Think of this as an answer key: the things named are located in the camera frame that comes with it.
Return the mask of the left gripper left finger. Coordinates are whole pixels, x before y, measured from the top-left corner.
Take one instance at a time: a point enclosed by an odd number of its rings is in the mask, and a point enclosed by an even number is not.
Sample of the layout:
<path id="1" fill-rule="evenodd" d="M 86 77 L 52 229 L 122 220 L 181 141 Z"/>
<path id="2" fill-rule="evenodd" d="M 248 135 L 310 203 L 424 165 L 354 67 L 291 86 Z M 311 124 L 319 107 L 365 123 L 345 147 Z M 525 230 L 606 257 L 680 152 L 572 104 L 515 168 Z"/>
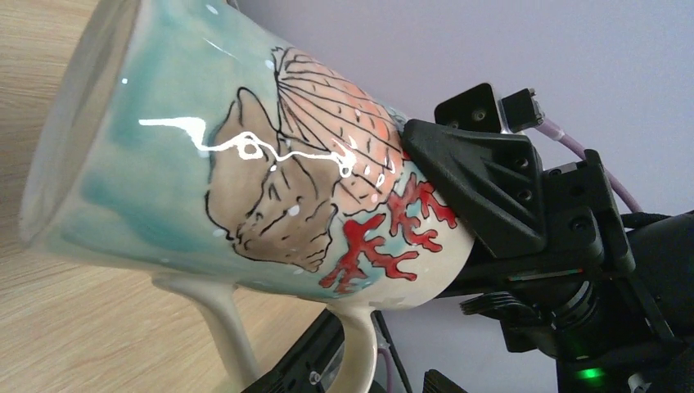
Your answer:
<path id="1" fill-rule="evenodd" d="M 252 382 L 242 393 L 287 393 L 293 382 L 290 377 L 279 371 L 269 371 L 255 382 Z"/>

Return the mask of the beige mug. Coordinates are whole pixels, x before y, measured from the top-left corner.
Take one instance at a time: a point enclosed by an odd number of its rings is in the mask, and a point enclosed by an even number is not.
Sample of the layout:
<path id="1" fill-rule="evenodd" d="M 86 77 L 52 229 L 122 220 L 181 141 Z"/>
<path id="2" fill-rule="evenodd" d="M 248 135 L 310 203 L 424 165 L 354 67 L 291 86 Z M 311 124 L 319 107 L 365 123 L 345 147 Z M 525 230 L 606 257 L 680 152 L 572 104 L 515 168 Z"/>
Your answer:
<path id="1" fill-rule="evenodd" d="M 26 247 L 148 272 L 259 378 L 238 287 L 323 303 L 367 392 L 372 314 L 439 295 L 473 233 L 403 150 L 406 117 L 226 1 L 100 1 L 66 68 L 19 214 Z"/>

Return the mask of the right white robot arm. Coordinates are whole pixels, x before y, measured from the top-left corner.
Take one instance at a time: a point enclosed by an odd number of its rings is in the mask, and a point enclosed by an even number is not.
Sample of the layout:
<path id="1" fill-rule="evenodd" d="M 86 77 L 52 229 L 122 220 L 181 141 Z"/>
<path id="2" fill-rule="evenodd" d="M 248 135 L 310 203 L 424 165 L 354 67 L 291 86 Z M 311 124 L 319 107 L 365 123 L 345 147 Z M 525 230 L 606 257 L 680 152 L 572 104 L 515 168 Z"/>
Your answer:
<path id="1" fill-rule="evenodd" d="M 451 97 L 403 147 L 475 234 L 444 290 L 464 314 L 554 359 L 560 392 L 692 391 L 692 213 L 643 212 L 529 88 Z"/>

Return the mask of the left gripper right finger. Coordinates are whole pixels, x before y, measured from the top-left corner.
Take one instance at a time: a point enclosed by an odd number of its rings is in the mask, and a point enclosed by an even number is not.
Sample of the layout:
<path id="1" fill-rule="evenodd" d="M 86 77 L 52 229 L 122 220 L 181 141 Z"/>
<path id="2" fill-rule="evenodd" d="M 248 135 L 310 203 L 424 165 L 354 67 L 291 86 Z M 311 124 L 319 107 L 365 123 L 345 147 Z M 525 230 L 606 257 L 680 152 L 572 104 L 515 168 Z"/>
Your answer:
<path id="1" fill-rule="evenodd" d="M 424 373 L 423 393 L 466 393 L 466 390 L 436 369 Z"/>

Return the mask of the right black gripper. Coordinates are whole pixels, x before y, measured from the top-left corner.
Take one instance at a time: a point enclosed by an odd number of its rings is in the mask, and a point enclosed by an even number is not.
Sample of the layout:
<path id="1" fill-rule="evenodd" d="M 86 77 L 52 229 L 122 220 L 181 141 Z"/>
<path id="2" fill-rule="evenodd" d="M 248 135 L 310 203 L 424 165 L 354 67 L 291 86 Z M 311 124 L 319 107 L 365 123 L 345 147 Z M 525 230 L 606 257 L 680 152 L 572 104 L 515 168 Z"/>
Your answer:
<path id="1" fill-rule="evenodd" d="M 403 149 L 475 243 L 442 297 L 500 322 L 511 352 L 669 359 L 683 351 L 683 217 L 622 215 L 594 150 L 544 169 L 526 129 L 556 131 L 523 89 L 479 84 L 409 120 Z"/>

